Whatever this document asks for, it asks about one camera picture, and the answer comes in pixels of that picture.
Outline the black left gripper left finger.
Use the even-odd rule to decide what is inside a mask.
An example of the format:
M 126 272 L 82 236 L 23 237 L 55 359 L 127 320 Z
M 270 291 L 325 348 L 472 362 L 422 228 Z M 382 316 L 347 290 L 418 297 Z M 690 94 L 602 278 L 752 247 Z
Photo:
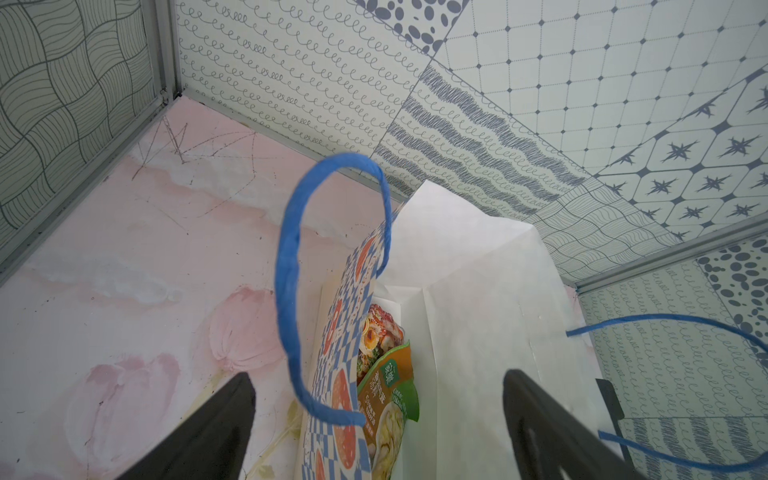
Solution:
M 122 479 L 237 479 L 256 412 L 256 391 L 238 373 Z

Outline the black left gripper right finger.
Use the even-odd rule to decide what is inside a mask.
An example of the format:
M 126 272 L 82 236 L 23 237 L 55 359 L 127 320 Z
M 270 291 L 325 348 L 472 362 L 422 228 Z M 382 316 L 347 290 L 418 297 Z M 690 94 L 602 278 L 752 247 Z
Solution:
M 503 410 L 522 479 L 643 477 L 522 370 L 504 376 Z

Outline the green brown mushroom soup packet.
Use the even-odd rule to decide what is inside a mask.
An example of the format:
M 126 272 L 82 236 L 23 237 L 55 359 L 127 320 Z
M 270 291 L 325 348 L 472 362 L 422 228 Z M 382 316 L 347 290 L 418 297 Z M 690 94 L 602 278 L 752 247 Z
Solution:
M 420 417 L 409 342 L 389 350 L 371 366 L 358 383 L 357 398 L 366 418 L 363 431 L 371 478 L 390 479 L 406 423 L 418 422 Z

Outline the blue checkered paper bag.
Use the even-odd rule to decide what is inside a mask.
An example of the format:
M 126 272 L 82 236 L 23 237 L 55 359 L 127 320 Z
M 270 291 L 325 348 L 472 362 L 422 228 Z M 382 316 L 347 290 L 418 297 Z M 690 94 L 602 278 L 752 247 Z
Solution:
M 404 330 L 420 406 L 419 421 L 406 423 L 390 479 L 522 479 L 503 410 L 510 369 L 524 371 L 637 471 L 613 433 L 588 328 L 536 228 L 489 216 L 435 183 L 386 210 L 324 285 L 313 338 L 300 337 L 302 217 L 313 192 L 343 168 L 383 177 L 360 154 L 320 161 L 292 193 L 278 244 L 277 324 L 304 409 L 294 477 L 372 479 L 357 398 L 358 350 L 372 303 Z

